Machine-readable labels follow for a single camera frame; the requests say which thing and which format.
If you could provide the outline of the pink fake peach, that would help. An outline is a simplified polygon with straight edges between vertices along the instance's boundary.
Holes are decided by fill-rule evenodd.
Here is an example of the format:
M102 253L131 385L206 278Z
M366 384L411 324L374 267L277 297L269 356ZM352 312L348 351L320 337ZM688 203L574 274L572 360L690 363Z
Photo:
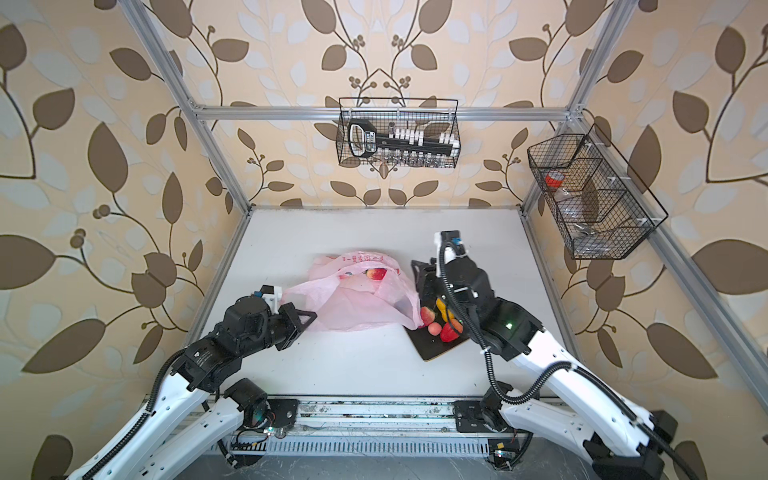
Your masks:
M431 323L427 330L432 336L438 336L441 333L442 327L439 323Z

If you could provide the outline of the dark red fake fruit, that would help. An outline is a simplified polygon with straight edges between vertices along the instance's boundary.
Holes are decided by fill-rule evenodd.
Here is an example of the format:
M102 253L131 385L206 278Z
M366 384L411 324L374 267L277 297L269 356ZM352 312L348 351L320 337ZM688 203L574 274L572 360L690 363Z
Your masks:
M451 343L461 337L461 332L457 331L452 324L445 323L440 331L439 338L443 343Z

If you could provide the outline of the pink plastic bag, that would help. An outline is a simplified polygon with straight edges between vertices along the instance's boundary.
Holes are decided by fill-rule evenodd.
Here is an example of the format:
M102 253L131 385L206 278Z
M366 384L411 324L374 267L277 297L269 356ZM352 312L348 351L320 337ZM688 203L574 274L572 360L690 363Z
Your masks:
M356 251L317 257L308 280L283 292L292 303L317 315L313 331L354 332L389 325L424 326L414 282L383 253Z

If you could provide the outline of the red fake strawberry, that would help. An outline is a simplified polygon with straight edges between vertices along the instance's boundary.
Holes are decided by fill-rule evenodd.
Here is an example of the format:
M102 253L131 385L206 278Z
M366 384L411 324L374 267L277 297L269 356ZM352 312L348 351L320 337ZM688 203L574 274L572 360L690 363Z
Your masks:
M435 321L435 313L429 307L422 307L420 309L420 317L424 327L429 326Z

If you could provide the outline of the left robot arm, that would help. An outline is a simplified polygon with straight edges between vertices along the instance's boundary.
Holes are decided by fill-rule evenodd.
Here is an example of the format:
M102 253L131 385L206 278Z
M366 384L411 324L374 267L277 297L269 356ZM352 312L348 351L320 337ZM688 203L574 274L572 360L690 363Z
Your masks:
M297 402L271 406L247 378L224 384L245 358L289 348L316 318L265 293L238 299L211 332L165 362L138 412L70 478L173 479L239 430L265 437L286 430Z

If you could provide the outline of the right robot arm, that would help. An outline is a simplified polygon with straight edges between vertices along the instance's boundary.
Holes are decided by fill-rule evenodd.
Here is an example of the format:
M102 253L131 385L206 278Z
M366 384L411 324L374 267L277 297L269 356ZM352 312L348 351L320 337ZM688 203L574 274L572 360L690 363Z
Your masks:
M666 459L684 478L699 478L671 445L677 422L670 414L608 386L524 307L497 296L468 256L414 260L411 269L423 306L481 348L488 429L541 436L589 462L601 479L659 479Z

